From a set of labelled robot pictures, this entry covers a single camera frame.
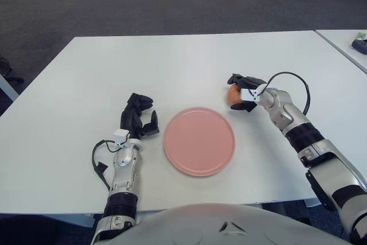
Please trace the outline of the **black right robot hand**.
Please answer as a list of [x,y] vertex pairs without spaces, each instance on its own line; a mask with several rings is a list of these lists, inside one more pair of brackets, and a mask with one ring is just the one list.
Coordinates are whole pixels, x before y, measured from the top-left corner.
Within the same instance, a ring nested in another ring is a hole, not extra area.
[[241,99],[241,89],[255,90],[261,84],[266,82],[262,79],[255,77],[244,77],[239,74],[233,73],[228,79],[227,84],[231,85],[227,92],[227,101],[232,110],[246,110],[251,112],[257,104],[255,102],[249,102]]

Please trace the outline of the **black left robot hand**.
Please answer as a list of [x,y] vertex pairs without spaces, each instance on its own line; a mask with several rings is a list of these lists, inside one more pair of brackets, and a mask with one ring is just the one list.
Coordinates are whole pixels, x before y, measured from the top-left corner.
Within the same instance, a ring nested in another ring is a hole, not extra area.
[[136,93],[132,93],[127,101],[120,118],[120,129],[128,130],[130,138],[141,139],[159,133],[158,117],[154,110],[151,114],[151,121],[143,125],[140,117],[142,111],[152,108],[152,98]]

